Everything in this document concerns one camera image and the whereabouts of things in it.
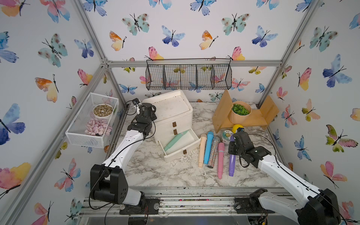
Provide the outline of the purple toy microphone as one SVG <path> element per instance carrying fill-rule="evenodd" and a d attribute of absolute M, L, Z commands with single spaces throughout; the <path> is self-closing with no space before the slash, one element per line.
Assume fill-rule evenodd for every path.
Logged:
<path fill-rule="evenodd" d="M 233 177 L 235 172 L 235 164 L 236 164 L 236 154 L 235 154 L 235 139 L 233 135 L 230 137 L 230 142 L 228 146 L 228 153 L 230 154 L 229 159 L 229 176 Z"/>

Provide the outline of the pink toy microphone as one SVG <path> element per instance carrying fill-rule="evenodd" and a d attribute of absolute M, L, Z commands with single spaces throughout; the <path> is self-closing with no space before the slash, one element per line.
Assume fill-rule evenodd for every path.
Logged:
<path fill-rule="evenodd" d="M 225 153 L 225 144 L 220 142 L 218 144 L 218 166 L 217 166 L 217 175 L 221 180 L 223 176 L 223 168 L 224 168 L 224 153 Z"/>

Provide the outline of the rhinestone silver microphone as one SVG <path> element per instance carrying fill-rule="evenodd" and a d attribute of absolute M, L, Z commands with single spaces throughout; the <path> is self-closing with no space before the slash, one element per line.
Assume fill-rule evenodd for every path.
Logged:
<path fill-rule="evenodd" d="M 220 137 L 214 136 L 212 145 L 211 145 L 211 153 L 210 153 L 210 157 L 209 157 L 209 162 L 207 165 L 208 168 L 211 168 L 211 169 L 214 168 L 219 143 L 220 143 Z"/>

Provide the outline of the blue toy microphone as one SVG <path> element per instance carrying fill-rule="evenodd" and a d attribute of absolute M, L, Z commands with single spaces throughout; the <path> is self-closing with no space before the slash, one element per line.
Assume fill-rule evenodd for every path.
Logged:
<path fill-rule="evenodd" d="M 208 132 L 205 152 L 204 152 L 204 164 L 206 165 L 209 163 L 213 139 L 214 139 L 214 133 L 212 131 Z"/>

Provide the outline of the white plastic drawer cabinet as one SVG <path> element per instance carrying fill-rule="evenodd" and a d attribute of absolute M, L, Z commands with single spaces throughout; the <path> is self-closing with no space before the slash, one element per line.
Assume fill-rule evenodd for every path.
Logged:
<path fill-rule="evenodd" d="M 151 103 L 157 109 L 156 127 L 151 129 L 157 144 L 158 140 L 192 129 L 193 108 L 182 90 L 151 97 L 142 103 Z"/>

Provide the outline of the mint green toy microphone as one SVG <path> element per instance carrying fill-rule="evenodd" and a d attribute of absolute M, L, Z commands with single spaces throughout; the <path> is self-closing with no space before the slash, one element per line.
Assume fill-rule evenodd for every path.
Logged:
<path fill-rule="evenodd" d="M 177 134 L 164 148 L 164 151 L 168 151 L 169 149 L 171 149 L 184 135 L 186 135 L 188 133 L 188 130 Z"/>

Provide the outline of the wooden rolling pin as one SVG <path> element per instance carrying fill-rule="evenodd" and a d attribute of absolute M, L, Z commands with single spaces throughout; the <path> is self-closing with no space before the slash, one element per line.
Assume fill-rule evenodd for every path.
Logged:
<path fill-rule="evenodd" d="M 198 158 L 198 167 L 202 168 L 204 164 L 204 154 L 207 142 L 207 135 L 201 134 L 200 136 L 200 150 L 199 150 L 199 158 Z"/>

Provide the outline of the white bottom drawer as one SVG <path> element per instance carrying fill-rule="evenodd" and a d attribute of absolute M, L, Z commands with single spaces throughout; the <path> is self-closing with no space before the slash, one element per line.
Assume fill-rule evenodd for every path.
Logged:
<path fill-rule="evenodd" d="M 167 163 L 182 158 L 184 155 L 200 146 L 200 138 L 195 134 L 193 129 L 189 129 L 184 131 L 183 135 L 178 138 L 171 147 L 166 148 L 177 136 L 178 135 L 172 135 L 163 140 L 158 140 L 157 142 L 165 154 L 164 161 Z"/>

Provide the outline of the green label round tin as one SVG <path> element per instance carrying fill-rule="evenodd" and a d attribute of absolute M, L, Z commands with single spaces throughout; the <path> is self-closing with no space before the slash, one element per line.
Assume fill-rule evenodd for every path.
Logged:
<path fill-rule="evenodd" d="M 231 130 L 228 130 L 228 129 L 224 130 L 221 135 L 222 142 L 229 143 L 231 141 L 232 135 L 233 135 L 233 132 Z"/>

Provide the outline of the peach pot green plant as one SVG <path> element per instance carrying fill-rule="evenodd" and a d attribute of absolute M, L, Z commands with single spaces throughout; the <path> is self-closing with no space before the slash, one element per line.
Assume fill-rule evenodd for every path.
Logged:
<path fill-rule="evenodd" d="M 233 124 L 243 125 L 251 113 L 252 108 L 249 104 L 242 101 L 235 101 L 229 114 L 229 120 Z"/>

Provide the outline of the wooden shelf stand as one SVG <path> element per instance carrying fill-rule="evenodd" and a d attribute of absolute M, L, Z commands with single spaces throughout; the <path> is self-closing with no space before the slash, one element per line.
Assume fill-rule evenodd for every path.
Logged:
<path fill-rule="evenodd" d="M 245 107 L 249 114 L 236 114 L 233 111 L 233 105 L 235 104 Z M 261 127 L 266 130 L 278 113 L 279 109 L 270 96 L 266 97 L 259 109 L 252 109 L 246 102 L 233 102 L 230 98 L 229 92 L 226 90 L 217 105 L 215 113 L 212 117 L 212 123 L 216 133 L 224 128 L 232 128 L 235 124 L 240 124 L 243 127 Z"/>

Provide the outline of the white bowl of seeds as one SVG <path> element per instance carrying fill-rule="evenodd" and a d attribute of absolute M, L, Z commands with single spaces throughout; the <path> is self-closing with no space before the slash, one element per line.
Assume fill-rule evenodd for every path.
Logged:
<path fill-rule="evenodd" d="M 114 108 L 109 104 L 99 104 L 94 107 L 93 114 L 97 119 L 110 119 Z"/>

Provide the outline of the pink flower petals pile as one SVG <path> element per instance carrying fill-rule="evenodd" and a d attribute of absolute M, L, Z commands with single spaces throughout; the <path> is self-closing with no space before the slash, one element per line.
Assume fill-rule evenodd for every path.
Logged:
<path fill-rule="evenodd" d="M 112 132 L 112 127 L 108 125 L 105 119 L 90 119 L 85 125 L 85 134 L 90 136 L 109 136 Z"/>

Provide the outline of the white mesh wall basket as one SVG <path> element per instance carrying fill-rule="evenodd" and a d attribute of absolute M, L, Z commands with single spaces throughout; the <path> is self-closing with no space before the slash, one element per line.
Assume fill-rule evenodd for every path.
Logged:
<path fill-rule="evenodd" d="M 90 93 L 66 131 L 69 143 L 89 148 L 105 147 L 118 109 L 117 98 Z"/>

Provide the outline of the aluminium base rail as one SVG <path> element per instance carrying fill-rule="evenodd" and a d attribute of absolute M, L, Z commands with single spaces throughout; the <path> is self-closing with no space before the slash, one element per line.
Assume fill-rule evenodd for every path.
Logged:
<path fill-rule="evenodd" d="M 249 223 L 297 225 L 313 192 L 296 186 L 296 199 L 283 187 L 133 187 L 143 196 L 138 207 L 85 200 L 81 225 L 221 225 Z"/>

